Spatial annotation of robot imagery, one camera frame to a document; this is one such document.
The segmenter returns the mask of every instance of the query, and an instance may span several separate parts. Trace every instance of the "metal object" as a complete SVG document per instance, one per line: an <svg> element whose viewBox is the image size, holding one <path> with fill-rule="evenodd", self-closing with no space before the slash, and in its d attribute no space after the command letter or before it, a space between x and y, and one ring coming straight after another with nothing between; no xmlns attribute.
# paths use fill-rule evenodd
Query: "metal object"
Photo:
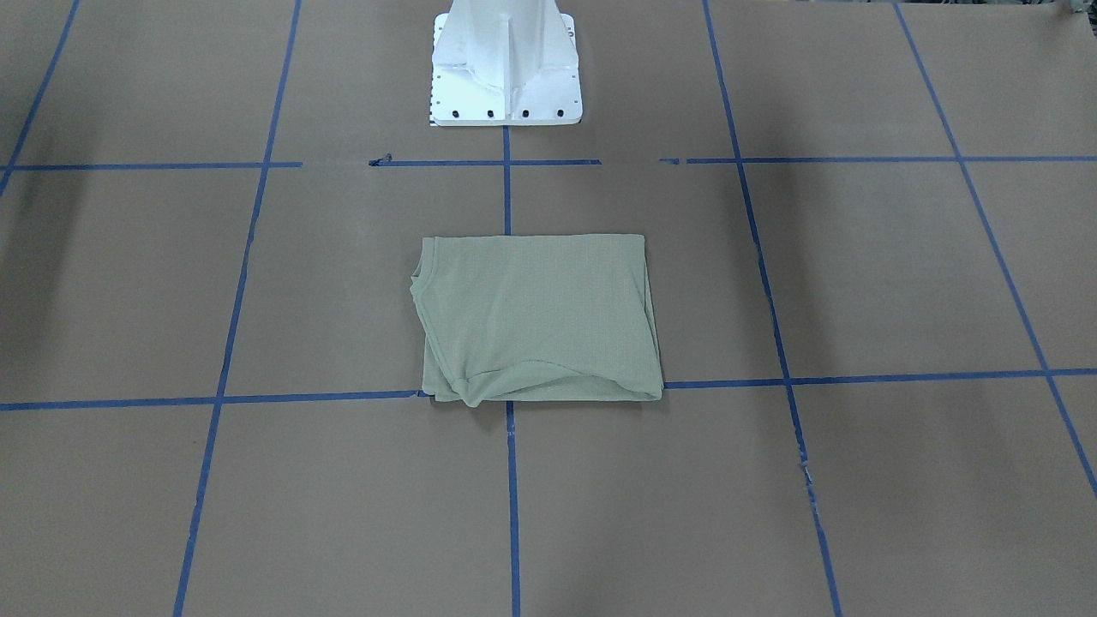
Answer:
<svg viewBox="0 0 1097 617"><path fill-rule="evenodd" d="M453 0L434 19L430 122L575 124L583 117L575 20L555 0Z"/></svg>

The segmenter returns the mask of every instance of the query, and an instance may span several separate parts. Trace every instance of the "folded fabric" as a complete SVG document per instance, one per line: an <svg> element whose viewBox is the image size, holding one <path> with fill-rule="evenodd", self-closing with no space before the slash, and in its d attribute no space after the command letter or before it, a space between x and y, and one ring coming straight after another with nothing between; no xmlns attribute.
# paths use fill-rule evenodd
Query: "folded fabric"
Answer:
<svg viewBox="0 0 1097 617"><path fill-rule="evenodd" d="M644 236L423 238L411 296L438 401L657 401Z"/></svg>

